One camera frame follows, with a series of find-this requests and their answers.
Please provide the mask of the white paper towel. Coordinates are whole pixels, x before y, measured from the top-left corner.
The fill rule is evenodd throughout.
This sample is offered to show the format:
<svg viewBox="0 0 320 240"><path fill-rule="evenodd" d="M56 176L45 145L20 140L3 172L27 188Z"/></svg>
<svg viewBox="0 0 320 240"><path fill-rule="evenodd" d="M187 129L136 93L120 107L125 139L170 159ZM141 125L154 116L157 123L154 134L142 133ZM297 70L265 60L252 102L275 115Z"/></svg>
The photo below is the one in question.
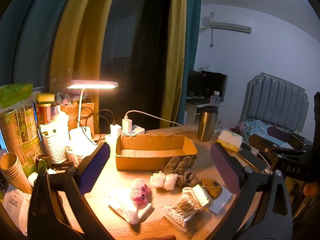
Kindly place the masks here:
<svg viewBox="0 0 320 240"><path fill-rule="evenodd" d="M143 216L152 208L151 203L139 205L129 195L111 195L109 207L129 224L138 224Z"/></svg>

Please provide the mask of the brown fuzzy pouch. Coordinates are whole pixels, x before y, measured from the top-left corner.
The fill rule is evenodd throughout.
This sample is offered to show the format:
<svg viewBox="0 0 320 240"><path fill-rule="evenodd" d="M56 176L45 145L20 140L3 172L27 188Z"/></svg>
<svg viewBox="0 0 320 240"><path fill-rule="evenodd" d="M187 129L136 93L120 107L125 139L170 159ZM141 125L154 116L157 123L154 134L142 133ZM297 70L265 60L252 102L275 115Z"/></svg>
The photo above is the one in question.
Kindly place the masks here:
<svg viewBox="0 0 320 240"><path fill-rule="evenodd" d="M212 199L219 198L223 191L222 186L215 179L202 179L201 184Z"/></svg>

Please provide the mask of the pink plush toy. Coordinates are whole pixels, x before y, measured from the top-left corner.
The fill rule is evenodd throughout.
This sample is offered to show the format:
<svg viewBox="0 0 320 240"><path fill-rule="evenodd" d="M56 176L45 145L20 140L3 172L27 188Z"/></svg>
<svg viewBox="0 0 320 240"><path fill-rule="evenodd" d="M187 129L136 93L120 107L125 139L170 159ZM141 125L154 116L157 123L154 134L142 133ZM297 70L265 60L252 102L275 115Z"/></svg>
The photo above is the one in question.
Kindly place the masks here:
<svg viewBox="0 0 320 240"><path fill-rule="evenodd" d="M151 190L144 180L137 178L132 182L130 186L130 199L140 209L148 205L150 194Z"/></svg>

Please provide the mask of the cotton swab bag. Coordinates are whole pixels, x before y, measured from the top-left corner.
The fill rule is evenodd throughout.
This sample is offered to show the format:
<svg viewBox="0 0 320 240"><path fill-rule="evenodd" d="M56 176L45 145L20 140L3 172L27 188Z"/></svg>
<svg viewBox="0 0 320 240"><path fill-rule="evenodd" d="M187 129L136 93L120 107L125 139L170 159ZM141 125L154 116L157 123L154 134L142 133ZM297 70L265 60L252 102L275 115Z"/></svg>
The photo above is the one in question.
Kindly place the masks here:
<svg viewBox="0 0 320 240"><path fill-rule="evenodd" d="M188 222L203 207L189 194L182 194L180 201L175 205L165 205L161 207L163 216L178 230L186 232Z"/></svg>

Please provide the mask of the bubble wrap bundle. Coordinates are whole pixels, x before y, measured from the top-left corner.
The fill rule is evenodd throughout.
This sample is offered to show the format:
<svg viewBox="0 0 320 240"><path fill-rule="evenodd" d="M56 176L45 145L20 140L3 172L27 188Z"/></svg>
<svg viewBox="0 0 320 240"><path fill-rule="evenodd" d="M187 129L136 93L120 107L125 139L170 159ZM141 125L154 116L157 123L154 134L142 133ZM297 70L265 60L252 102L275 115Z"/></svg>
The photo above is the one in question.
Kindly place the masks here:
<svg viewBox="0 0 320 240"><path fill-rule="evenodd" d="M155 188L172 191L175 188L178 175L175 173L164 174L162 171L150 177L150 185Z"/></svg>

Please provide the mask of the grey dotted socks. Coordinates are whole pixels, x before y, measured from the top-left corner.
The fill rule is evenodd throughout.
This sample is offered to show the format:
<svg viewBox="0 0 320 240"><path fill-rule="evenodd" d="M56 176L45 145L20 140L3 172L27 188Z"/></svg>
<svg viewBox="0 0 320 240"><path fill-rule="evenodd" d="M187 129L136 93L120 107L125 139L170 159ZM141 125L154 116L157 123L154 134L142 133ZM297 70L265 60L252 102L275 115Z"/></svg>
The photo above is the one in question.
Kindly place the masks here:
<svg viewBox="0 0 320 240"><path fill-rule="evenodd" d="M179 156L174 156L163 169L164 174L174 173L177 175L177 184L180 187L194 187L199 183L197 176L193 172L186 170L191 167L192 157L186 156L183 159Z"/></svg>

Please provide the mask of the yellow cartoon sponge pack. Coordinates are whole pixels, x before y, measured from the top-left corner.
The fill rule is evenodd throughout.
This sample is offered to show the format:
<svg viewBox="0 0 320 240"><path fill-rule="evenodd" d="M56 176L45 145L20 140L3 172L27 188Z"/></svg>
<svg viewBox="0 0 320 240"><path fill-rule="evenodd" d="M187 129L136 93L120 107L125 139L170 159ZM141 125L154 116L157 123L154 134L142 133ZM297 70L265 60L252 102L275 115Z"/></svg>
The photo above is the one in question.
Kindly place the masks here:
<svg viewBox="0 0 320 240"><path fill-rule="evenodd" d="M200 184L194 187L184 187L182 192L190 194L202 207L210 207L213 204L212 197Z"/></svg>

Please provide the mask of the black smartphone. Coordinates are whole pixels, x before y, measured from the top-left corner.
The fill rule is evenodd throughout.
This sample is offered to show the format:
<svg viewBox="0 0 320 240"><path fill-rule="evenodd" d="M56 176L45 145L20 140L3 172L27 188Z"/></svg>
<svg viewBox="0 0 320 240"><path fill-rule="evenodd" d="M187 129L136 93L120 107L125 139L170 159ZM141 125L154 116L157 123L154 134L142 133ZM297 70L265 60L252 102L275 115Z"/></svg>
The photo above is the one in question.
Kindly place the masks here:
<svg viewBox="0 0 320 240"><path fill-rule="evenodd" d="M248 163L254 166L260 172L267 172L268 165L256 157L252 152L247 149L242 149L238 152Z"/></svg>

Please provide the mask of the white woven basket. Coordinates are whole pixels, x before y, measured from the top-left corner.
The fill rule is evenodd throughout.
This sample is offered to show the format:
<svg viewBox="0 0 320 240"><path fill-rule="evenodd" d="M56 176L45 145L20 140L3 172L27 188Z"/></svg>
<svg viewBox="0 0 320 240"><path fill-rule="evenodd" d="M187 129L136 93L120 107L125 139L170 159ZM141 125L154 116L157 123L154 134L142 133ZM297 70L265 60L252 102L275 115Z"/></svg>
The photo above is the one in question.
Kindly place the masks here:
<svg viewBox="0 0 320 240"><path fill-rule="evenodd" d="M52 164L60 164L68 160L67 142L69 140L68 128L49 128L41 131L44 150L49 155Z"/></svg>

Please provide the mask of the paper cup stack in bag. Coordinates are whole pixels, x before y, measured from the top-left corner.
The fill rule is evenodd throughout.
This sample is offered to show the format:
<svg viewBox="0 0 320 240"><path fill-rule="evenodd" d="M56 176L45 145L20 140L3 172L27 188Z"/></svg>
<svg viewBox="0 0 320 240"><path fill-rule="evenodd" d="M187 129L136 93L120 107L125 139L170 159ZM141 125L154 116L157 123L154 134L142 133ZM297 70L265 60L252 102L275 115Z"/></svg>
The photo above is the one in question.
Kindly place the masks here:
<svg viewBox="0 0 320 240"><path fill-rule="evenodd" d="M1 86L2 137L8 152L16 154L25 169L33 169L42 154L34 102L31 83Z"/></svg>

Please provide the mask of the brown cardboard box with plush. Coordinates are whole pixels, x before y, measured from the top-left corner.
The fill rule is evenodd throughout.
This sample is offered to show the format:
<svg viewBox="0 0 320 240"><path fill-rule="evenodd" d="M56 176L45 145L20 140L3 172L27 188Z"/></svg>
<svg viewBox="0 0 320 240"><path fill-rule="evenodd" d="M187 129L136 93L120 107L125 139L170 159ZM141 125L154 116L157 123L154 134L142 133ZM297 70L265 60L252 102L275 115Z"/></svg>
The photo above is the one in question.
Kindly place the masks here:
<svg viewBox="0 0 320 240"><path fill-rule="evenodd" d="M94 131L94 107L95 103L82 103L81 105L81 120L80 124L82 126L88 126L91 129L92 137L95 136ZM69 116L68 128L69 130L77 128L78 114L79 114L79 104L63 105L61 106L61 111L65 112Z"/></svg>

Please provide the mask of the clear water bottle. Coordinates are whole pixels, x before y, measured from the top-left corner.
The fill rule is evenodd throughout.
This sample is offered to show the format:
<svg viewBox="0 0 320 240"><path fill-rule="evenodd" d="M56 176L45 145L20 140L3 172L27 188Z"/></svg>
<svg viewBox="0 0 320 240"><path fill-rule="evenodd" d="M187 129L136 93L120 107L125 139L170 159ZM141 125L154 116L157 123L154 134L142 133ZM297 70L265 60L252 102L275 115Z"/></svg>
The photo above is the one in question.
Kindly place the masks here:
<svg viewBox="0 0 320 240"><path fill-rule="evenodd" d="M221 102L220 92L214 91L214 94L210 97L210 107L219 108Z"/></svg>

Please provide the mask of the yellow green sponge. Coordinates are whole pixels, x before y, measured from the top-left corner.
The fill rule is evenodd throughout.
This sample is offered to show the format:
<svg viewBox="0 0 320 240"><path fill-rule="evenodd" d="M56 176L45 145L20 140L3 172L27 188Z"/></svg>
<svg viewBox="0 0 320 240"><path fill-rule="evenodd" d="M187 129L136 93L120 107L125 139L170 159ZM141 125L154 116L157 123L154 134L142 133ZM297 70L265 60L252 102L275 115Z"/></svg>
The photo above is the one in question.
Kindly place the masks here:
<svg viewBox="0 0 320 240"><path fill-rule="evenodd" d="M35 101L39 104L54 103L55 95L51 93L36 93Z"/></svg>

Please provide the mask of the yellow curtain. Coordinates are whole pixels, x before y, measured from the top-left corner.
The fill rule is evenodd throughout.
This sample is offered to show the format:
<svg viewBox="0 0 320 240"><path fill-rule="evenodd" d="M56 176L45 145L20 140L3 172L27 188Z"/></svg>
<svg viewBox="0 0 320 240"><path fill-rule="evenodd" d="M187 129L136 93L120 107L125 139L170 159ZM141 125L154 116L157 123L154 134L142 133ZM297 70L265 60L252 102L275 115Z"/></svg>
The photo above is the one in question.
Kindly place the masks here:
<svg viewBox="0 0 320 240"><path fill-rule="evenodd" d="M176 121L183 86L187 0L68 0L56 33L50 91L72 79L116 81L89 90L95 111L145 129Z"/></svg>

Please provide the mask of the air conditioner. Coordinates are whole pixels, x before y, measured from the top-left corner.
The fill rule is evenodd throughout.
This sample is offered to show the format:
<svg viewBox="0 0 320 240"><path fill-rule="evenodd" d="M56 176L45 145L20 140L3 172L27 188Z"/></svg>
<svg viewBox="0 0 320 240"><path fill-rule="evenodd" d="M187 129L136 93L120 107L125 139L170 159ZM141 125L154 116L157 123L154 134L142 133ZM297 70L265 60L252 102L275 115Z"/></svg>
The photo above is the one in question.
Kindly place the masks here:
<svg viewBox="0 0 320 240"><path fill-rule="evenodd" d="M199 28L199 31L205 31L209 28L214 28L214 29L237 31L237 32L247 33L247 34L250 34L252 32L252 27L249 26L248 24L234 23L232 21L229 21L228 19L210 18L209 22L210 22L209 26Z"/></svg>

